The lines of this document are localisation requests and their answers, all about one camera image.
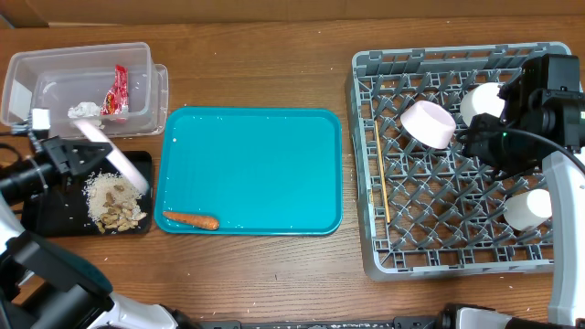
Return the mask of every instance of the black cutting board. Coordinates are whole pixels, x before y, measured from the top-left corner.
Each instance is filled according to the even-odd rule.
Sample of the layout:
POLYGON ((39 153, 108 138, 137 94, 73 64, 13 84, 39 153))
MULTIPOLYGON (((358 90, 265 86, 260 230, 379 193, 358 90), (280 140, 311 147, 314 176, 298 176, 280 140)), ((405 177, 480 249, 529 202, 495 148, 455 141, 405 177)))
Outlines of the black cutting board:
MULTIPOLYGON (((153 158, 146 151, 128 151, 124 155, 136 166, 136 169, 146 178, 149 191, 140 198, 137 203, 140 209, 147 213, 146 218, 139 221, 136 228, 123 232, 116 229, 106 229, 101 234, 98 227, 88 217, 86 197, 82 190, 85 187, 87 177, 81 179, 81 183, 71 186, 64 193, 59 188, 53 188, 45 196, 36 196, 25 201, 21 223, 22 225, 42 237, 71 237, 87 235, 110 236, 112 234, 141 234, 148 232, 153 221, 153 158)), ((93 172, 119 173, 108 161, 96 167, 93 172)))

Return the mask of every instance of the white cup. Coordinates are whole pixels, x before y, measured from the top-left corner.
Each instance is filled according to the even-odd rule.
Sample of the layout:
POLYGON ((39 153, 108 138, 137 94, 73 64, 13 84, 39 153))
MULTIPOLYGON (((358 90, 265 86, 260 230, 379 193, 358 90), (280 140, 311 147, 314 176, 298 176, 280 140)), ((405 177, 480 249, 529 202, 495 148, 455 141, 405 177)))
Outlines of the white cup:
POLYGON ((550 193, 543 189, 512 196, 505 201, 505 207, 505 221, 522 231, 536 228, 552 216, 550 193))
POLYGON ((455 120, 441 106, 417 101, 400 115, 402 126, 412 137, 430 147, 446 148, 455 132, 455 120))
POLYGON ((468 92, 463 97, 459 108, 463 122, 469 127, 473 117, 482 113, 489 113, 499 118, 505 105, 505 101, 497 96, 499 92, 500 85, 496 82, 484 83, 468 92))

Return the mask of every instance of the black cable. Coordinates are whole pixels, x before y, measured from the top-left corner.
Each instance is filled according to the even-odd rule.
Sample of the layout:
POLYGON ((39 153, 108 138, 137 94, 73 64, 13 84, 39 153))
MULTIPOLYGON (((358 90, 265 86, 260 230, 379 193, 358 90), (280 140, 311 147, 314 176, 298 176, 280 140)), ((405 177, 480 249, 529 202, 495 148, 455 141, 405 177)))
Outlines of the black cable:
POLYGON ((8 311, 4 305, 5 300, 4 292, 0 290, 0 324, 3 325, 3 328, 12 329, 12 324, 10 324, 10 319, 8 318, 8 311))
MULTIPOLYGON (((510 128, 510 127, 512 127, 513 125, 515 125, 515 124, 516 124, 516 122, 518 122, 518 120, 513 120, 513 121, 509 122, 509 123, 508 123, 508 124, 507 124, 505 127, 506 127, 506 128, 510 128)), ((479 133, 479 132, 480 132, 480 131, 477 131, 477 130, 475 130, 475 129, 471 129, 471 128, 467 128, 466 130, 471 130, 471 131, 473 131, 474 133, 476 133, 476 132, 478 132, 478 133, 479 133)), ((466 139, 464 139, 464 140, 462 140, 462 141, 461 141, 461 140, 457 139, 457 136, 459 135, 459 134, 457 134, 457 135, 455 136, 455 140, 456 140, 457 142, 459 142, 459 143, 477 143, 477 142, 483 142, 483 141, 485 141, 485 140, 488 140, 488 139, 490 139, 490 138, 492 138, 492 137, 495 137, 497 134, 499 134, 499 132, 493 132, 492 134, 489 134, 489 135, 486 135, 486 136, 482 136, 482 137, 479 137, 479 138, 478 138, 478 137, 476 137, 476 138, 472 139, 471 141, 469 140, 469 137, 470 137, 470 136, 468 136, 466 139)))
POLYGON ((22 161, 22 155, 14 146, 7 143, 0 143, 0 149, 6 149, 8 151, 11 151, 12 153, 16 154, 17 161, 22 161))
POLYGON ((529 165, 525 170, 522 170, 520 173, 515 173, 515 174, 506 174, 506 175, 498 175, 501 170, 497 170, 497 171, 493 171, 492 174, 490 175, 490 178, 493 181, 503 181, 506 180, 508 178, 512 178, 512 177, 516 177, 516 176, 521 176, 521 175, 531 175, 533 173, 531 173, 531 171, 534 171, 534 168, 537 166, 537 164, 534 165, 529 165))
POLYGON ((532 138, 533 140, 536 140, 537 142, 541 142, 543 144, 546 144, 546 145, 556 149, 557 151, 561 152, 563 155, 567 156, 568 159, 573 164, 575 164, 579 168, 579 170, 585 175, 585 164, 583 164, 573 153, 567 151, 566 148, 549 140, 548 138, 542 137, 542 136, 537 135, 535 133, 526 132, 523 130, 513 129, 513 128, 489 127, 489 128, 479 128, 479 129, 473 129, 473 130, 471 130, 471 129, 464 130, 460 133, 457 133, 457 135, 455 136, 455 140, 459 143, 469 143, 467 141, 467 139, 463 139, 462 137, 464 137, 465 135, 468 135, 468 134, 472 134, 472 133, 494 133, 494 132, 510 133, 510 134, 515 134, 515 135, 525 136, 525 137, 532 138))
POLYGON ((458 143, 478 143, 478 142, 487 141, 488 139, 490 139, 492 137, 496 137, 500 132, 486 131, 486 133, 490 133, 490 134, 485 135, 485 136, 479 136, 479 137, 475 136, 476 133, 483 133, 483 131, 478 131, 475 129, 472 130, 471 128, 468 128, 460 133, 457 133, 455 135, 455 141, 457 141, 458 143))

